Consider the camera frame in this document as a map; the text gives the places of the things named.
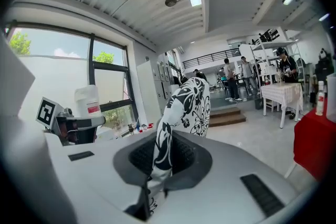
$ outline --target balcony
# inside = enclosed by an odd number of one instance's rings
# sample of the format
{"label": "balcony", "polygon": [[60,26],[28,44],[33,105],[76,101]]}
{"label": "balcony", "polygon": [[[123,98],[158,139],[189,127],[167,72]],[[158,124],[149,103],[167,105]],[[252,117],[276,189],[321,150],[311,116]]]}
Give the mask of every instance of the balcony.
{"label": "balcony", "polygon": [[184,61],[183,66],[184,66],[185,69],[187,69],[189,67],[199,66],[199,65],[202,65],[204,63],[214,62],[214,61],[218,61],[218,60],[224,60],[226,58],[236,57],[236,56],[240,56],[240,55],[241,54],[240,54],[239,49],[223,50],[223,51],[216,52],[214,54],[208,54],[208,55],[204,55],[204,56],[201,56],[201,57],[197,57],[197,58],[194,58],[194,59]]}

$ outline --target plastic bottle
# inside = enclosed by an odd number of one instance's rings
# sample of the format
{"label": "plastic bottle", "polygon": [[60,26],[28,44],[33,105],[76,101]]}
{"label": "plastic bottle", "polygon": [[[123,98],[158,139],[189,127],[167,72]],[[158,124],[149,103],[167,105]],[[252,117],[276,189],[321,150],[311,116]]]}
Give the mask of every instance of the plastic bottle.
{"label": "plastic bottle", "polygon": [[317,94],[317,106],[316,106],[316,115],[323,115],[323,106],[324,106],[324,83],[323,81],[319,81],[319,92]]}

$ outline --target red object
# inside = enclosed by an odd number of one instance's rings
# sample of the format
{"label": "red object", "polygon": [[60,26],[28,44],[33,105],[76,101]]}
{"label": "red object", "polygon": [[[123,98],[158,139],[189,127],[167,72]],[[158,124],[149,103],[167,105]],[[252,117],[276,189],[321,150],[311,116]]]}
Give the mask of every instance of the red object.
{"label": "red object", "polygon": [[324,177],[336,150],[336,123],[329,121],[326,113],[325,99],[323,116],[317,116],[314,108],[294,127],[294,161],[317,181]]}
{"label": "red object", "polygon": [[88,108],[89,113],[97,112],[99,111],[99,106],[92,106],[91,108]]}

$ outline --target blue sky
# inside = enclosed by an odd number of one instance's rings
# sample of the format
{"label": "blue sky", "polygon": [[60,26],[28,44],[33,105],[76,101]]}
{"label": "blue sky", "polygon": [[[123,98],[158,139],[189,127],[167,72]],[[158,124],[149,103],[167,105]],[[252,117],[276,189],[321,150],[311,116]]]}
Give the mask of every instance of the blue sky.
{"label": "blue sky", "polygon": [[[18,31],[27,34],[27,39],[31,40],[29,48],[31,55],[63,56],[85,59],[88,57],[90,42],[88,38],[31,28],[16,28],[14,33]],[[121,49],[95,41],[93,44],[93,55],[98,56],[102,51],[114,54],[113,63],[115,65],[123,65]]]}

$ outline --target stairs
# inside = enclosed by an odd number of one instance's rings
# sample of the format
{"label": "stairs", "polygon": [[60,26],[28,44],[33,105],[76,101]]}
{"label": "stairs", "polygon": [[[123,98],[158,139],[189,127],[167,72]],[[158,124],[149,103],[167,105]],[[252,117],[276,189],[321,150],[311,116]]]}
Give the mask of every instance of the stairs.
{"label": "stairs", "polygon": [[224,126],[245,122],[246,118],[237,107],[210,112],[209,127]]}

